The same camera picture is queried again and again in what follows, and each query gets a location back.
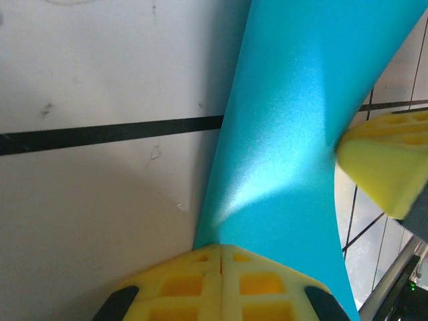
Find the yellow sponge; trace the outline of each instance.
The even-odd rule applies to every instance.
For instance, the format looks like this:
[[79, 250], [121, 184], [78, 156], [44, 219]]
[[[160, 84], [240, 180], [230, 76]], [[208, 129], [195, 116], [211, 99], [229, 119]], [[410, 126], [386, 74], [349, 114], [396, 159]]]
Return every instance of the yellow sponge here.
[[239, 247], [208, 245], [125, 281], [93, 320], [349, 319], [320, 282]]
[[428, 111], [383, 114], [348, 130], [340, 167], [386, 214], [404, 219], [428, 178]]

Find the blue foam tube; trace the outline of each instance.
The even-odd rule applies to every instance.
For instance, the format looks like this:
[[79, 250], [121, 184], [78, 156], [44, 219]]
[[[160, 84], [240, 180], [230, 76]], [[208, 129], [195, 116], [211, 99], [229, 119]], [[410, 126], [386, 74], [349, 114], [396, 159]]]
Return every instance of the blue foam tube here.
[[325, 283], [358, 320], [334, 147], [428, 0], [253, 0], [195, 247], [231, 243]]

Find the yellow foam piece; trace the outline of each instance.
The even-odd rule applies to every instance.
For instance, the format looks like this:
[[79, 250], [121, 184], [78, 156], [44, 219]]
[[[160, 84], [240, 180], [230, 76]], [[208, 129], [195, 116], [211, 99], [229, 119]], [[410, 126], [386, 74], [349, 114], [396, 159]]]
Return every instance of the yellow foam piece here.
[[348, 130], [340, 167], [389, 216], [404, 219], [428, 177], [428, 111], [383, 114]]
[[232, 245], [208, 245], [125, 281], [138, 286], [124, 321], [318, 321], [316, 280]]

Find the yellow foam block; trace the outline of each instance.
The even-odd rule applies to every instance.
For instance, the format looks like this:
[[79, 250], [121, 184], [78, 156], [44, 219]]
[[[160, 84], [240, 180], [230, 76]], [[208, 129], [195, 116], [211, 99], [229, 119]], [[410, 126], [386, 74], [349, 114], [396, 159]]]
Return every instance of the yellow foam block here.
[[126, 280], [123, 321], [319, 321], [305, 287], [326, 286], [232, 245], [208, 245]]
[[428, 177], [428, 111], [383, 114], [348, 130], [338, 163], [389, 216], [403, 219]]

